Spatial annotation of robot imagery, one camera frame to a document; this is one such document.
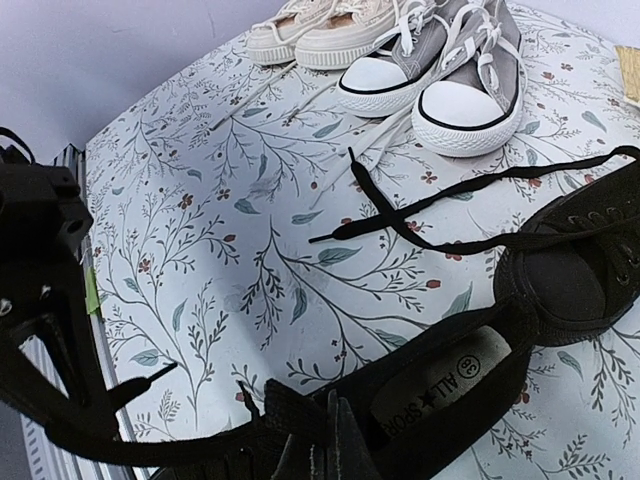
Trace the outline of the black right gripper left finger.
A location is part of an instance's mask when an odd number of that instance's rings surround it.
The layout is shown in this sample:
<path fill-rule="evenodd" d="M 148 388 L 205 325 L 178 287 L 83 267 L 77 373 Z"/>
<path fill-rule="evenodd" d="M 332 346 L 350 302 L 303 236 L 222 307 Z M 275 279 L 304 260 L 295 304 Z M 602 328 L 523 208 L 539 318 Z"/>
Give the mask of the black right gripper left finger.
<path fill-rule="evenodd" d="M 277 480 L 320 478 L 320 448 L 301 436 L 290 434 L 277 466 Z"/>

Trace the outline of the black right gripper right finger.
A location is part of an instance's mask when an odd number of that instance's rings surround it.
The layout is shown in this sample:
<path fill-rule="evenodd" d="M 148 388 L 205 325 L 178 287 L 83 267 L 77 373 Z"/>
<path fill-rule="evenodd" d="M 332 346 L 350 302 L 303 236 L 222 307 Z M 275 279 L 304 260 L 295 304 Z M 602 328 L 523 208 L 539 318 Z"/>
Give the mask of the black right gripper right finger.
<path fill-rule="evenodd" d="M 347 399 L 332 390 L 327 407 L 327 478 L 381 480 Z"/>

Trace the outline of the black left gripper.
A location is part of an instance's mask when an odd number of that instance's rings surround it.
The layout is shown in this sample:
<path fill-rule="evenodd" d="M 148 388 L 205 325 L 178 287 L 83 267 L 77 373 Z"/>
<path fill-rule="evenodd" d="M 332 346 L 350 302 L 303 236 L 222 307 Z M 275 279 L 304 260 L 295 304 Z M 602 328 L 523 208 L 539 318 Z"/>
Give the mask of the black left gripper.
<path fill-rule="evenodd" d="M 45 427 L 72 403 L 44 342 L 91 333 L 77 254 L 93 219 L 69 168 L 1 137 L 1 399 Z"/>

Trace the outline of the black front canvas sneaker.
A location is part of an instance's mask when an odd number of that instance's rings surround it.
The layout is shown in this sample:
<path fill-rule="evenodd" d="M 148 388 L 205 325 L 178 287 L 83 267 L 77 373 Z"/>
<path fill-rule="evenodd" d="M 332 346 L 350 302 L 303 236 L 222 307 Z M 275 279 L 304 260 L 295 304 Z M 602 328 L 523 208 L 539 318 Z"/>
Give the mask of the black front canvas sneaker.
<path fill-rule="evenodd" d="M 117 443 L 89 458 L 169 466 L 191 479 L 277 479 L 290 434 L 320 448 L 327 478 L 328 396 L 349 402 L 382 479 L 429 479 L 490 430 L 523 388 L 538 322 L 510 296 L 450 316 L 392 353 L 313 393 L 270 379 L 248 423 L 215 436 Z"/>

